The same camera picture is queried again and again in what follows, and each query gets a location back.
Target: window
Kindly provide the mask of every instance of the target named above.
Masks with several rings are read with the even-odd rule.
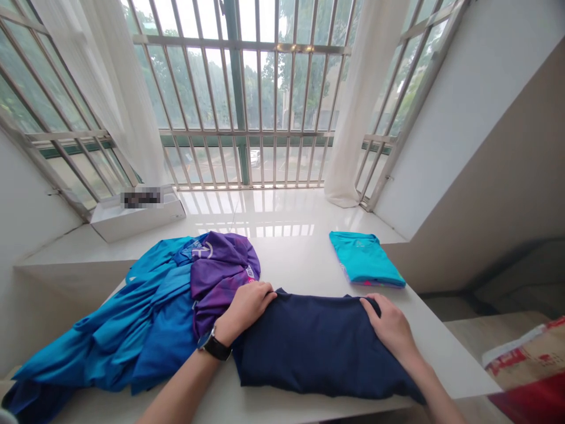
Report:
[[[100,199],[131,185],[124,171],[128,166],[31,2],[0,2],[0,57],[2,119],[15,123],[38,153],[36,158],[47,162],[44,169],[62,195],[87,219]],[[69,189],[74,196],[68,195]]]
[[[453,31],[454,26],[449,23],[455,21],[454,11],[460,11],[463,3],[463,0],[411,0],[409,3],[403,34],[376,99],[357,166],[355,186],[362,206],[368,209],[374,207],[368,206],[369,203],[376,203],[377,181],[397,139],[410,130],[406,128],[409,116],[419,112],[413,107],[414,100],[434,53],[440,49],[446,52],[448,45],[443,40]]]
[[[319,187],[362,2],[122,0],[170,182]]]

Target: sky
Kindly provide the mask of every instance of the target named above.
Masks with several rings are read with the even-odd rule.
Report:
[[[175,15],[172,11],[171,0],[154,1],[162,30],[166,31],[167,29],[176,29],[177,25],[175,22]],[[122,0],[122,3],[127,4],[127,0]],[[244,41],[256,41],[255,0],[239,0],[239,3],[242,39]],[[146,16],[152,14],[149,0],[134,0],[134,5],[136,9],[142,11]],[[177,0],[177,8],[181,19],[183,35],[189,38],[198,38],[192,1]],[[218,39],[214,0],[198,0],[198,9],[204,38]],[[261,0],[259,17],[261,41],[274,42],[275,0]],[[223,39],[227,39],[225,17],[221,14],[221,11],[220,19],[222,25],[222,37]],[[285,32],[286,26],[286,18],[280,19],[279,28],[281,32]],[[206,53],[209,61],[215,62],[221,66],[222,61],[219,50],[207,49]],[[261,67],[264,66],[266,58],[267,55],[261,55]],[[257,57],[254,53],[244,52],[244,63],[254,71],[257,70]]]

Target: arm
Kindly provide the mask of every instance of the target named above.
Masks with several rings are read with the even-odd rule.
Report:
[[[418,351],[402,311],[382,294],[373,293],[367,297],[374,299],[381,309],[379,318],[371,304],[366,299],[360,299],[377,337],[412,377],[428,403],[434,422],[465,424],[463,415],[441,385],[434,369]]]
[[[228,310],[216,321],[216,339],[231,346],[276,296],[269,283],[254,281],[241,286]],[[189,424],[219,365],[220,361],[205,350],[195,350],[137,424]]]

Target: teal shirt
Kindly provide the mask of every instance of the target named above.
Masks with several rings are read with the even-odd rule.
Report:
[[[330,232],[341,267],[354,284],[403,288],[406,281],[373,234]]]

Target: person's left hand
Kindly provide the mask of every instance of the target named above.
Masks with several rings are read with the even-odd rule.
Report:
[[[241,286],[228,310],[217,319],[214,337],[224,346],[230,346],[263,315],[276,297],[272,285],[264,281],[252,281]]]

